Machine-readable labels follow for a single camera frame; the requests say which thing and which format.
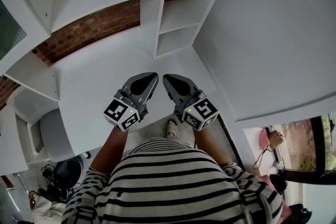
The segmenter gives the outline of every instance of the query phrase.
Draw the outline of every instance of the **white chair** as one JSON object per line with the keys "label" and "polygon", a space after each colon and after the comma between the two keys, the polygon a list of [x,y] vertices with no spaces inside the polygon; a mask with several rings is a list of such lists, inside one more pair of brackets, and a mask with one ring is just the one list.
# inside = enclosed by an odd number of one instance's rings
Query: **white chair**
{"label": "white chair", "polygon": [[75,156],[56,101],[19,87],[8,98],[7,104],[16,113],[20,143],[27,164],[49,159],[61,162]]}

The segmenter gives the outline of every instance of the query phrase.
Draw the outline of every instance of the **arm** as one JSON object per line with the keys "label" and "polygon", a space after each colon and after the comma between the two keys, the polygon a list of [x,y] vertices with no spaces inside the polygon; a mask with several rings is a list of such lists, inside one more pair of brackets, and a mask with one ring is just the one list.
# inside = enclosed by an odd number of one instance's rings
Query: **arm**
{"label": "arm", "polygon": [[100,149],[91,168],[104,174],[111,174],[114,168],[120,163],[125,148],[128,131],[122,132],[113,128],[104,146]]}
{"label": "arm", "polygon": [[109,175],[121,160],[127,133],[128,131],[122,132],[113,128],[104,146],[93,160],[85,179],[69,200],[62,223],[74,223],[77,218],[88,220],[89,223],[94,221],[97,215],[94,208],[96,196],[105,188]]}
{"label": "arm", "polygon": [[208,127],[193,131],[197,147],[209,154],[220,167],[232,162],[231,157],[214,140]]}
{"label": "arm", "polygon": [[[282,213],[283,201],[275,190],[260,178],[243,171],[237,164],[229,163],[222,169],[235,180],[239,189],[242,190],[241,197],[245,201],[248,200],[249,205],[253,207],[254,204],[259,204],[260,200],[262,201],[265,213],[261,215],[266,216],[266,223],[278,223]],[[258,213],[256,215],[251,214],[251,216],[257,219],[260,217]]]}

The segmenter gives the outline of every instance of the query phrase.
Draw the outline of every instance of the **fiducial marker cube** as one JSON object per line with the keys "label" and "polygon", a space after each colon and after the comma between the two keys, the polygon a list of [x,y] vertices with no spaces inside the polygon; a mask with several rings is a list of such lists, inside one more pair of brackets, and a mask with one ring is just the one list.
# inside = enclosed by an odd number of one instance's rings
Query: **fiducial marker cube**
{"label": "fiducial marker cube", "polygon": [[135,108],[117,98],[113,98],[113,101],[105,109],[104,116],[109,123],[123,132],[140,120],[139,113]]}
{"label": "fiducial marker cube", "polygon": [[217,118],[218,114],[219,110],[205,97],[185,108],[182,120],[195,130],[200,131],[211,124]]}

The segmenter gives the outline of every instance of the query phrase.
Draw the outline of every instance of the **brick wall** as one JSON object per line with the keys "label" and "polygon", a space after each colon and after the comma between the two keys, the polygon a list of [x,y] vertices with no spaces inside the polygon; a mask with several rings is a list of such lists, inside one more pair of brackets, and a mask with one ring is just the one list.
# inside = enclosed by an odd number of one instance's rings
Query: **brick wall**
{"label": "brick wall", "polygon": [[[140,25],[140,0],[116,4],[82,17],[52,33],[32,50],[47,65],[100,39]],[[19,87],[11,79],[0,77],[0,110]]]}
{"label": "brick wall", "polygon": [[8,97],[19,86],[19,84],[5,76],[0,77],[0,110],[5,107]]}

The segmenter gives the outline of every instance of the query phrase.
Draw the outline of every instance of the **striped shirt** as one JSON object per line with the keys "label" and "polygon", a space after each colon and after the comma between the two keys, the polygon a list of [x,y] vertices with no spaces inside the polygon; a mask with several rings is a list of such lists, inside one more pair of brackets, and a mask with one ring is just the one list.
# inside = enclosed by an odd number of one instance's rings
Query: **striped shirt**
{"label": "striped shirt", "polygon": [[282,199],[235,163],[153,137],[110,176],[89,169],[62,223],[277,223]]}

